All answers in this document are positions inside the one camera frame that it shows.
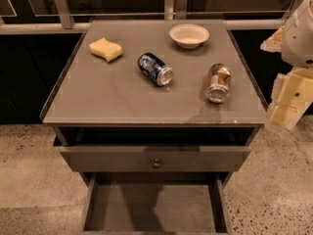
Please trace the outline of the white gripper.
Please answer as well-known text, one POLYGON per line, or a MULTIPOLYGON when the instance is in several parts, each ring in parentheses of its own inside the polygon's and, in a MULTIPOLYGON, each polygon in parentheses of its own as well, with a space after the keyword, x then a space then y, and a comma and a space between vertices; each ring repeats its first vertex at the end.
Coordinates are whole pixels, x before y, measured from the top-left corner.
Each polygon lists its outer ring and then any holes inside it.
POLYGON ((313 103, 312 14, 292 16, 285 28, 281 26, 262 42, 260 49, 282 51, 283 61, 294 66, 287 74, 277 75, 265 123, 270 130, 292 129, 313 103))

